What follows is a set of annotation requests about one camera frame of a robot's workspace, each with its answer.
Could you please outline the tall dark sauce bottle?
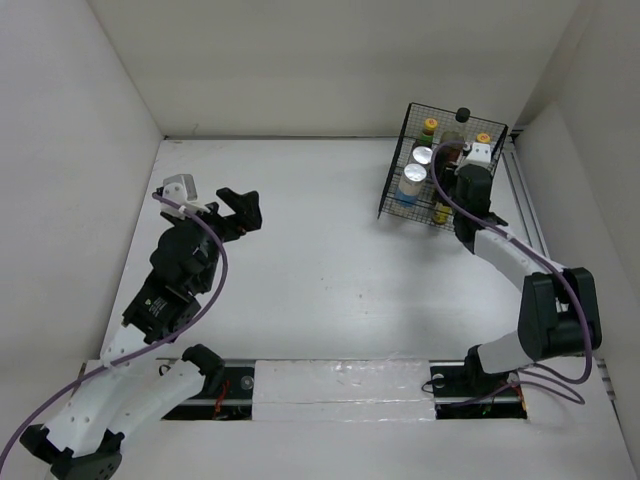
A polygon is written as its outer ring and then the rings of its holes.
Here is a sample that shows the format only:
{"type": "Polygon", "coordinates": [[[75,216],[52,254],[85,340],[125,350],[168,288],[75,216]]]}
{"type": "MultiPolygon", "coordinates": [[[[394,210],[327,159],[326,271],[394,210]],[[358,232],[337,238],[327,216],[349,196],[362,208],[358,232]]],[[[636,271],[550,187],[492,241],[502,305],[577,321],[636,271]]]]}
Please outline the tall dark sauce bottle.
{"type": "Polygon", "coordinates": [[[459,108],[450,128],[441,135],[439,155],[446,164],[455,164],[458,161],[465,146],[465,130],[470,116],[468,108],[459,108]]]}

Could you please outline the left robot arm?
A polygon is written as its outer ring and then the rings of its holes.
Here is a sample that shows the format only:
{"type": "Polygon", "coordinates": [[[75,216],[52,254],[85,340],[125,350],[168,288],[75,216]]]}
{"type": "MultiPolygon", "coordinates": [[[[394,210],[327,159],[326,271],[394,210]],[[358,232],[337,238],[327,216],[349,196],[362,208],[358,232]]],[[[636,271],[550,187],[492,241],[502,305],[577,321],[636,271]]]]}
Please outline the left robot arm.
{"type": "Polygon", "coordinates": [[[161,348],[199,321],[221,294],[229,270],[224,246],[262,226],[259,195],[217,191],[219,205],[199,205],[174,181],[153,197],[171,226],[150,256],[151,271],[125,309],[99,367],[55,394],[64,408],[43,424],[28,418],[21,445],[48,465],[54,479],[110,479],[124,447],[183,401],[225,392],[224,360],[202,344],[188,347],[151,386],[143,384],[161,348]]]}

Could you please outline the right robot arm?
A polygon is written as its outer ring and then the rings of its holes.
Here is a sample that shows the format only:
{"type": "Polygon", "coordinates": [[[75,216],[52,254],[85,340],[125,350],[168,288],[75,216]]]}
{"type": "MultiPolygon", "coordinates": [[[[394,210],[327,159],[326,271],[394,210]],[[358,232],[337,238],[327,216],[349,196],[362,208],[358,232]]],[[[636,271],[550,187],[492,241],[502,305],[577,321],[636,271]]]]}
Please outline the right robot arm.
{"type": "Polygon", "coordinates": [[[507,222],[490,211],[493,177],[488,170],[466,165],[456,174],[452,190],[456,238],[467,250],[490,263],[520,292],[515,331],[469,349],[462,381],[473,393],[494,387],[499,375],[542,360],[582,354],[584,373],[566,377],[543,369],[564,382],[585,382],[593,369],[593,353],[602,330],[593,275],[585,268],[568,268],[519,240],[507,222]]]}

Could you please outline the red chili sauce bottle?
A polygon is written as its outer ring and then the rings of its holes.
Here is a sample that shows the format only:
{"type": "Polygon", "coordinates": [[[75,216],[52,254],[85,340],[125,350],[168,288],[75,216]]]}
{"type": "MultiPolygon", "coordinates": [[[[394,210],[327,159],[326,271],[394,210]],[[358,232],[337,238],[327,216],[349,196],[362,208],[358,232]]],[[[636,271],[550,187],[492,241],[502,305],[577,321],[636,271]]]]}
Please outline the red chili sauce bottle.
{"type": "Polygon", "coordinates": [[[435,118],[426,118],[421,133],[416,139],[416,145],[431,148],[437,127],[438,121],[435,118]]]}
{"type": "Polygon", "coordinates": [[[491,136],[487,132],[478,133],[476,136],[476,142],[489,145],[491,143],[491,136]]]}

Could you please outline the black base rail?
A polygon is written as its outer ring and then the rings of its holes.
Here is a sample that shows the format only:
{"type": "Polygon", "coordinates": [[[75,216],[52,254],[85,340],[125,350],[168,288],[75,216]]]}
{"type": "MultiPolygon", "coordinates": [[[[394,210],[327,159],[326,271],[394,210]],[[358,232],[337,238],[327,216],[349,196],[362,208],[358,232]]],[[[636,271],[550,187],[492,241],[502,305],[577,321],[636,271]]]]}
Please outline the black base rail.
{"type": "Polygon", "coordinates": [[[458,362],[423,359],[260,360],[227,365],[220,385],[167,414],[169,420],[427,422],[527,417],[518,388],[499,393],[455,383],[458,362]]]}

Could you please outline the silver-lid shaker jar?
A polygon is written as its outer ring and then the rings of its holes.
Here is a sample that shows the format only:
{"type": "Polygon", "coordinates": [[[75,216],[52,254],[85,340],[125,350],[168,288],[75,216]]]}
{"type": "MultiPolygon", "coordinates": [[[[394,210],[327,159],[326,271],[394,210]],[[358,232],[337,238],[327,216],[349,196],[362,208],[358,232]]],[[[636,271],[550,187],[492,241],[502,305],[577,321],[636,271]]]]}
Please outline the silver-lid shaker jar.
{"type": "Polygon", "coordinates": [[[427,171],[422,165],[417,163],[406,165],[398,181],[394,195],[395,201],[401,207],[412,207],[420,194],[426,177],[427,171]]]}
{"type": "Polygon", "coordinates": [[[430,168],[433,158],[433,150],[425,146],[417,146],[412,149],[409,164],[418,164],[424,167],[426,170],[430,168]]]}

